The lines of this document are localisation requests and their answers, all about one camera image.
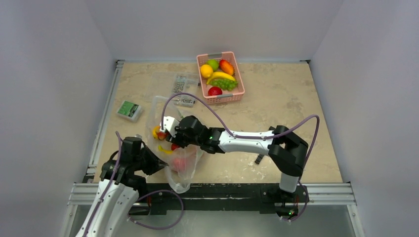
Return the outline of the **clear plastic bag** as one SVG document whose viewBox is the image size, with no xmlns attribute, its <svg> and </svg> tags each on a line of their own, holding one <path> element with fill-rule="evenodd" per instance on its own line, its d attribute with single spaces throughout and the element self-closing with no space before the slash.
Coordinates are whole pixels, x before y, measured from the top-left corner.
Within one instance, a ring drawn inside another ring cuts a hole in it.
<svg viewBox="0 0 419 237">
<path fill-rule="evenodd" d="M 164 168 L 168 184 L 176 193 L 182 194 L 190 189 L 196 166 L 204 151 L 194 145 L 181 148 L 163 139 L 159 128 L 166 101 L 167 98 L 163 96 L 155 96 L 152 99 L 145 129 L 147 146 L 168 164 Z"/>
</svg>

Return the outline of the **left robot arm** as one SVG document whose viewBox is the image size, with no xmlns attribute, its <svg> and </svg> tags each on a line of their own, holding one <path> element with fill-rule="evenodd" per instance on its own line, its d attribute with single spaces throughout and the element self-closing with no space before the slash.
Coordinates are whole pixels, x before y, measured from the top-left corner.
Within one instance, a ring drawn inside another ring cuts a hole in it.
<svg viewBox="0 0 419 237">
<path fill-rule="evenodd" d="M 98 189 L 78 237 L 114 237 L 133 204 L 147 197 L 146 179 L 136 172 L 152 175 L 168 166 L 138 137 L 119 139 L 112 155 L 116 159 L 102 165 Z"/>
</svg>

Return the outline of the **yellow fake lemon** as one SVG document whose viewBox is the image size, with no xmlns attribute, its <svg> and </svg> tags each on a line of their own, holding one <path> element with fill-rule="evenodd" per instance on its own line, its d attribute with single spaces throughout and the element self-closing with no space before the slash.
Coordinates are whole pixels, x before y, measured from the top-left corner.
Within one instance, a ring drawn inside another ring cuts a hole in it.
<svg viewBox="0 0 419 237">
<path fill-rule="evenodd" d="M 202 78 L 208 79 L 213 74 L 213 68 L 208 64 L 204 64 L 200 67 L 200 74 Z"/>
</svg>

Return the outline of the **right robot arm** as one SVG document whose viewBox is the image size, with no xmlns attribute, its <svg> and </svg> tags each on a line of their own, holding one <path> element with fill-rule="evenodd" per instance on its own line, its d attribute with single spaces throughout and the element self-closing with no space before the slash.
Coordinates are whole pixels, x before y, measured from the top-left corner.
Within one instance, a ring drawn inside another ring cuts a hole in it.
<svg viewBox="0 0 419 237">
<path fill-rule="evenodd" d="M 165 116 L 160 126 L 168 134 L 166 140 L 182 148 L 195 145 L 209 154 L 244 152 L 270 157 L 281 172 L 279 198 L 289 201 L 296 196 L 309 145 L 287 127 L 278 125 L 265 132 L 228 131 L 207 127 L 195 116 L 181 120 Z"/>
</svg>

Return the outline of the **red fake apple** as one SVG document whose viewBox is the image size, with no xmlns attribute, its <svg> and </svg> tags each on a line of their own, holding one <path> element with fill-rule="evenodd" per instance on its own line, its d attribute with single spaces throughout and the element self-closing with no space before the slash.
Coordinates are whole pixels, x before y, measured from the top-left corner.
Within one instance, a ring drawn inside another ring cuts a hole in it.
<svg viewBox="0 0 419 237">
<path fill-rule="evenodd" d="M 222 89 L 217 86 L 213 86 L 208 90 L 208 96 L 217 96 L 217 95 L 222 95 L 222 94 L 223 94 Z"/>
</svg>

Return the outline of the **red fake grape bunch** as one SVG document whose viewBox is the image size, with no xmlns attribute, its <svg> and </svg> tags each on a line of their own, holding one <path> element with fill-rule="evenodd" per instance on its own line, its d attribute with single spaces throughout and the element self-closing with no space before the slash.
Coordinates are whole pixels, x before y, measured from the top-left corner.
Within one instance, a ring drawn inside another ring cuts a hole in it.
<svg viewBox="0 0 419 237">
<path fill-rule="evenodd" d="M 161 141 L 163 141 L 163 140 L 165 140 L 167 137 L 168 137 L 168 135 L 169 135 L 169 133 L 168 132 L 160 132 L 159 133 L 159 137 L 160 137 L 160 140 Z M 171 147 L 170 147 L 170 150 L 172 150 L 172 151 L 174 151 L 174 150 L 176 150 L 176 149 L 178 149 L 179 148 L 179 146 L 178 145 L 176 145 L 176 144 L 171 144 Z"/>
</svg>

